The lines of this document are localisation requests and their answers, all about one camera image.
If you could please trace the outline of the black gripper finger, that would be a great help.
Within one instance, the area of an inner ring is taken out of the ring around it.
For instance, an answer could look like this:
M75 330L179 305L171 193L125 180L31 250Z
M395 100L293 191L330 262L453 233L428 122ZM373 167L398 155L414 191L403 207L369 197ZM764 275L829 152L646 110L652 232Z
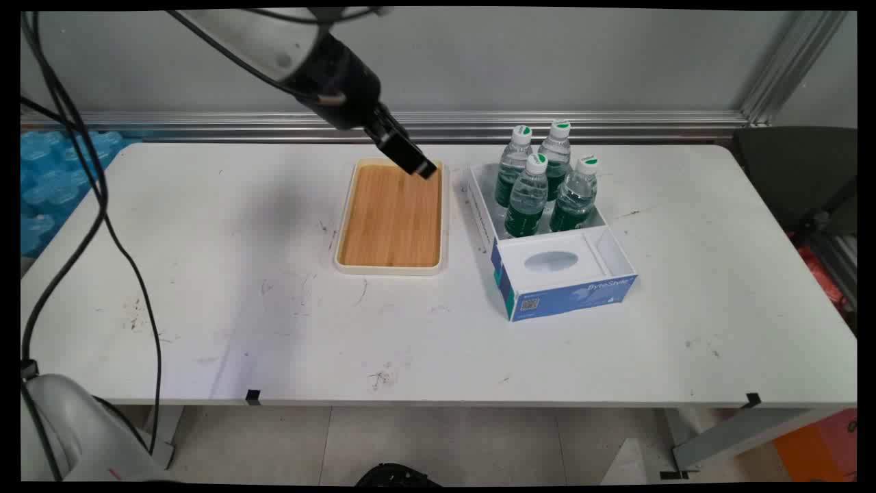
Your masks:
M394 164L406 173L435 173L437 166L413 143L407 130L384 103L376 103L373 142Z
M365 128L375 147L408 175L432 177L432 162L403 130L395 126Z

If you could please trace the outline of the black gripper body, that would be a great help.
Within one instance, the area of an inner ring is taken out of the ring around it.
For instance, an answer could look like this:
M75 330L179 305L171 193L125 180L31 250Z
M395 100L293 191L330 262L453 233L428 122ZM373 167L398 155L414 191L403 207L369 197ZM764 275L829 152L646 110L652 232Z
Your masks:
M381 106L381 81L369 66L332 34L316 42L282 87L337 130L374 131Z

